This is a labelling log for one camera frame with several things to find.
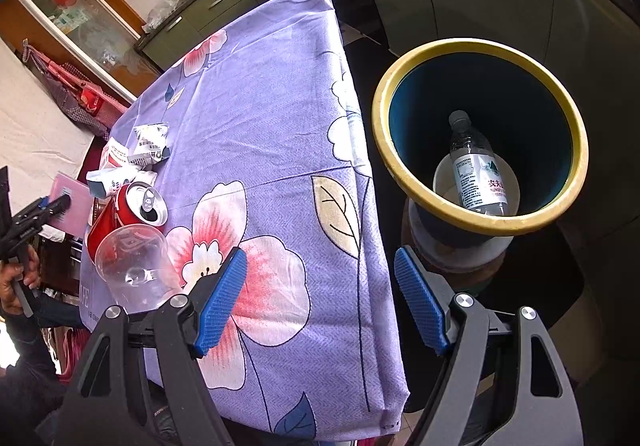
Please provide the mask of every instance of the cabinet handle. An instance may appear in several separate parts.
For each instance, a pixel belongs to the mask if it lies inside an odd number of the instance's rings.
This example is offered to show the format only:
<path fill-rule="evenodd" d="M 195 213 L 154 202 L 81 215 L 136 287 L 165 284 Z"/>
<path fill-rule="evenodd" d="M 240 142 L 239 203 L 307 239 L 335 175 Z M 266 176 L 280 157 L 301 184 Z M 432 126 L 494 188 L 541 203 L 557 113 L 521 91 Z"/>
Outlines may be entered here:
<path fill-rule="evenodd" d="M 173 29 L 176 25 L 178 25 L 180 23 L 180 20 L 182 20 L 182 17 L 179 16 L 178 18 L 176 18 L 175 20 L 173 20 L 171 22 L 171 24 L 169 25 L 169 27 L 166 28 L 166 31 L 169 32 L 171 31 L 171 29 Z"/>
<path fill-rule="evenodd" d="M 207 7 L 207 9 L 211 9 L 213 6 L 217 6 L 220 2 L 222 2 L 223 0 L 215 0 L 213 2 L 213 4 L 211 4 L 209 7 Z"/>

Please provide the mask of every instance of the bottle label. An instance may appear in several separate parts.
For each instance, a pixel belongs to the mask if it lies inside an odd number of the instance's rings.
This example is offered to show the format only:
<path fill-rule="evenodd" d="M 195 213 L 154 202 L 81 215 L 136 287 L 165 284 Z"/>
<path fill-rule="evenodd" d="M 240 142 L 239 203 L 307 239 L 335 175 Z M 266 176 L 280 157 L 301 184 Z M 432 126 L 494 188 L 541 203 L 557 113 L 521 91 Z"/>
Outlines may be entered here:
<path fill-rule="evenodd" d="M 466 209 L 507 202 L 502 177 L 491 155 L 471 153 L 457 158 L 453 162 L 453 175 Z"/>

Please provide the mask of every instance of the floral tablecloth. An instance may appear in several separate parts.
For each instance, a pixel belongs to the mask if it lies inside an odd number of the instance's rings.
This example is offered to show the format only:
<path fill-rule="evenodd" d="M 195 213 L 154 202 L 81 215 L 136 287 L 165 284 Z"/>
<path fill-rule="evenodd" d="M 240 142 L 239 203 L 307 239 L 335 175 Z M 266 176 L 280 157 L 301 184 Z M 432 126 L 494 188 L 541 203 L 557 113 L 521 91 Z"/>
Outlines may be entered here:
<path fill-rule="evenodd" d="M 331 0 L 271 0 L 158 79 L 111 133 L 169 123 L 156 166 L 188 292 L 233 246 L 245 286 L 200 360 L 221 415 L 291 438 L 397 431 L 408 395 L 360 107 Z M 86 255 L 81 314 L 113 298 Z M 159 382 L 154 352 L 149 377 Z"/>

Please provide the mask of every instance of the red soda can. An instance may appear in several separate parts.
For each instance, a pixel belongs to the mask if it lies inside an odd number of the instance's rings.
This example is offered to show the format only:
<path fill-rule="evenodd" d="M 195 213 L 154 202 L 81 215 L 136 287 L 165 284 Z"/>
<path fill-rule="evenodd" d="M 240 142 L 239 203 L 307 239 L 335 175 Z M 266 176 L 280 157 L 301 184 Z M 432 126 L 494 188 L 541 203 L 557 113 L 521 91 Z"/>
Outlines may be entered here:
<path fill-rule="evenodd" d="M 121 226 L 149 224 L 161 229 L 168 211 L 158 190 L 143 182 L 124 184 L 114 197 L 116 220 Z"/>
<path fill-rule="evenodd" d="M 166 203 L 155 188 L 143 182 L 122 185 L 87 234 L 89 257 L 95 261 L 98 246 L 113 230 L 130 224 L 149 224 L 161 230 L 167 217 Z"/>

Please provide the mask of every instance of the pull tab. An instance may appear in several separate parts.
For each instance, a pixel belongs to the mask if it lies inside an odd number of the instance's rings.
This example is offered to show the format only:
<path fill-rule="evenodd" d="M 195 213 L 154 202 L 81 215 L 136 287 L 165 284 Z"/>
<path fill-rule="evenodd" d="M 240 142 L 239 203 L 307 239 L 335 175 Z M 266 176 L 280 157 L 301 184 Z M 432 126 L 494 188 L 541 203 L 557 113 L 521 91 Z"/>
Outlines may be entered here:
<path fill-rule="evenodd" d="M 142 197 L 142 210 L 145 213 L 149 213 L 154 208 L 154 201 L 156 200 L 156 196 L 151 191 L 151 188 L 147 188 L 145 190 L 145 194 Z"/>

